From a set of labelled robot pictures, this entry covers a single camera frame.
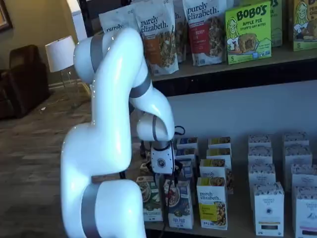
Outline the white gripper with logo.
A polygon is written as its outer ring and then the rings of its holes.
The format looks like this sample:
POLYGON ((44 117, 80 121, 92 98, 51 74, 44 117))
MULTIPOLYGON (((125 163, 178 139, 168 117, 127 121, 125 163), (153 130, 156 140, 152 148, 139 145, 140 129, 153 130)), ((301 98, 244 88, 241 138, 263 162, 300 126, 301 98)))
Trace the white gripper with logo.
POLYGON ((173 175, 174 185, 178 184, 178 177, 181 174, 183 164, 173 158, 173 146, 169 145, 164 149, 156 150, 151 148, 151 161, 146 162, 146 167, 151 174, 173 175))

